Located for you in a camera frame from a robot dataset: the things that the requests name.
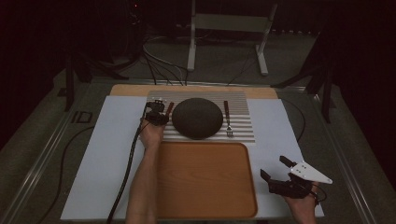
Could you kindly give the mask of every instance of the table leg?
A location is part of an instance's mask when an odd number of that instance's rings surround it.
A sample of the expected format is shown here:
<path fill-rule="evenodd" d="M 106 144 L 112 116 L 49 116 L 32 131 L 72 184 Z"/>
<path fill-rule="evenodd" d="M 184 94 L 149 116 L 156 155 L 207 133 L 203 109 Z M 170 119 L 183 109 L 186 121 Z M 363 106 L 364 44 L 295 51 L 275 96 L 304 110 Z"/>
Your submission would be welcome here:
<path fill-rule="evenodd" d="M 195 0 L 191 2 L 191 37 L 190 37 L 190 51 L 189 60 L 187 62 L 187 70 L 189 72 L 194 71 L 195 66 Z"/>
<path fill-rule="evenodd" d="M 270 34 L 270 31 L 271 31 L 272 23 L 273 23 L 274 16 L 276 13 L 276 8 L 277 8 L 277 4 L 273 4 L 273 6 L 271 8 L 270 15 L 268 16 L 268 22 L 266 24 L 266 27 L 265 27 L 265 30 L 264 30 L 264 33 L 262 36 L 262 42 L 260 43 L 260 45 L 256 46 L 257 60 L 259 62 L 260 71 L 263 76 L 268 75 L 268 68 L 267 68 L 267 64 L 265 63 L 263 51 L 264 51 L 264 47 L 265 47 L 265 44 L 268 39 L 268 35 Z"/>

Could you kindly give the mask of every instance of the black plate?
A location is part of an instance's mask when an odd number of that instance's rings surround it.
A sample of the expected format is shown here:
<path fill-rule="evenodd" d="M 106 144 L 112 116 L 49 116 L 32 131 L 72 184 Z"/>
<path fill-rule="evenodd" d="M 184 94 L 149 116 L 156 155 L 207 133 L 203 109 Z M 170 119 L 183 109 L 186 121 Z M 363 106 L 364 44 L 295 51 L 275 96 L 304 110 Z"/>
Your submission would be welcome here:
<path fill-rule="evenodd" d="M 217 133 L 223 116 L 215 103 L 203 98 L 190 98 L 175 107 L 172 122 L 179 133 L 198 140 Z"/>

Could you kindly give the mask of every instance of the metal stand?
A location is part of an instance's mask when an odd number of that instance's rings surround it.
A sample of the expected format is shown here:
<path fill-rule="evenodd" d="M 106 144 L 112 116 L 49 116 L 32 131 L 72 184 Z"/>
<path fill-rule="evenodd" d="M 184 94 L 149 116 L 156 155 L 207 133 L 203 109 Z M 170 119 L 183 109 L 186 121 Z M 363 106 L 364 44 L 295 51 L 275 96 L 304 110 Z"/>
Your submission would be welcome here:
<path fill-rule="evenodd" d="M 227 30 L 227 31 L 244 31 L 244 32 L 263 32 L 262 42 L 256 46 L 257 60 L 260 65 L 262 75 L 268 75 L 267 65 L 263 50 L 267 42 L 268 35 L 276 13 L 277 4 L 273 4 L 268 17 L 249 17 L 249 16 L 231 16 L 231 15 L 214 15 L 200 14 L 195 11 L 195 0 L 192 0 L 191 7 L 191 41 L 189 60 L 187 69 L 192 72 L 195 66 L 195 29 Z"/>

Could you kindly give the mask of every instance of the utensil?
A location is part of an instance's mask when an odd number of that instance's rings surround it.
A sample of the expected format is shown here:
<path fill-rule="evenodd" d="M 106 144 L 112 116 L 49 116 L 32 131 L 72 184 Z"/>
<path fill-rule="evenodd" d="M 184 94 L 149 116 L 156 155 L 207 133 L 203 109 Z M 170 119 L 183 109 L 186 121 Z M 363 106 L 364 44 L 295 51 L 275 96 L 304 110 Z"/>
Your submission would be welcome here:
<path fill-rule="evenodd" d="M 225 118 L 227 120 L 226 133 L 229 138 L 233 138 L 233 128 L 230 124 L 230 110 L 228 108 L 228 101 L 224 101 Z"/>

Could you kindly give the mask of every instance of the black and white stripe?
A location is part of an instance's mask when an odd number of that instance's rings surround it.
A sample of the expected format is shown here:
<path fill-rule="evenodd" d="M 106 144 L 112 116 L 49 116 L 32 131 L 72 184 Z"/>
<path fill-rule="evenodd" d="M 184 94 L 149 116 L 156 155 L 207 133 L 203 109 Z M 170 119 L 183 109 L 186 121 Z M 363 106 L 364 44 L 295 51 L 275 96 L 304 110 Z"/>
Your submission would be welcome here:
<path fill-rule="evenodd" d="M 206 142 L 240 142 L 247 146 L 254 146 L 255 138 L 248 112 L 246 95 L 242 91 L 150 91 L 148 101 L 162 99 L 165 110 L 171 102 L 174 108 L 180 102 L 190 98 L 204 98 L 215 103 L 223 111 L 224 123 L 215 135 L 206 138 Z M 224 101 L 228 101 L 231 125 L 233 127 L 233 138 L 227 137 L 226 120 L 224 115 Z M 166 125 L 164 141 L 194 141 L 180 135 L 172 124 L 172 117 Z"/>

